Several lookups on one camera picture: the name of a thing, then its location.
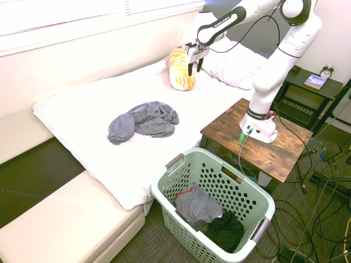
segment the beige cushion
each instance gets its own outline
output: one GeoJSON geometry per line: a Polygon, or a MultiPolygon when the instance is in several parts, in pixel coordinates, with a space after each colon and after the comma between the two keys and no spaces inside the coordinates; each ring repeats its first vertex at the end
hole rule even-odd
{"type": "MultiPolygon", "coordinates": [[[[124,235],[126,244],[145,222],[142,206],[124,211],[87,171],[0,229],[4,263],[89,263],[124,235]]],[[[109,262],[115,254],[109,252],[109,262]]]]}
{"type": "Polygon", "coordinates": [[[52,138],[31,110],[0,120],[0,164],[52,138]]]}

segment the red trim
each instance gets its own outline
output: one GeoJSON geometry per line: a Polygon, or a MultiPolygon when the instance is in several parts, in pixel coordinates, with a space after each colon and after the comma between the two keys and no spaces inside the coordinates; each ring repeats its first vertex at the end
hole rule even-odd
{"type": "Polygon", "coordinates": [[[183,192],[179,192],[175,198],[178,198],[178,196],[181,195],[182,193],[189,193],[192,189],[196,189],[196,188],[192,187],[189,190],[186,190],[186,191],[183,191],[183,192]]]}

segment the mint green laundry basket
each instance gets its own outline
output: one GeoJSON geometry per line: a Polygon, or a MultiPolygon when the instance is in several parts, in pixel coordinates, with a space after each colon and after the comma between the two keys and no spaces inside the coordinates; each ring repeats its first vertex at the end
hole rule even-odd
{"type": "Polygon", "coordinates": [[[275,211],[272,197],[237,169],[202,148],[187,150],[170,161],[155,177],[151,191],[162,207],[166,227],[202,263],[238,263],[255,248],[275,211]],[[244,236],[227,253],[202,232],[195,231],[176,213],[176,195],[196,182],[244,226],[244,236]]]}

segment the white mattress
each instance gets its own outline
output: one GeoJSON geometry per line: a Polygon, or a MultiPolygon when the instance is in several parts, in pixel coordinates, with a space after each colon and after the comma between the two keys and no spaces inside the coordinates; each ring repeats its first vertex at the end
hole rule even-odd
{"type": "Polygon", "coordinates": [[[195,79],[192,91],[174,90],[163,59],[44,99],[33,111],[125,210],[144,204],[146,215],[153,200],[151,182],[161,168],[179,153],[198,147],[202,128],[239,99],[250,100],[253,93],[228,86],[205,71],[196,73],[195,79]],[[164,102],[178,113],[180,123],[172,136],[135,133],[120,145],[108,141],[108,127],[116,117],[151,101],[164,102]]]}

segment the black shelf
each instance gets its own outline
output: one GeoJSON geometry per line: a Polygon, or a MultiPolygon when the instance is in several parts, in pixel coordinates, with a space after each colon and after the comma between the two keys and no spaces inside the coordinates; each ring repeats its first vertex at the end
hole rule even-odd
{"type": "Polygon", "coordinates": [[[288,97],[281,99],[277,107],[282,117],[298,121],[300,122],[299,125],[303,127],[307,127],[312,121],[316,111],[314,108],[308,107],[288,97]]]}

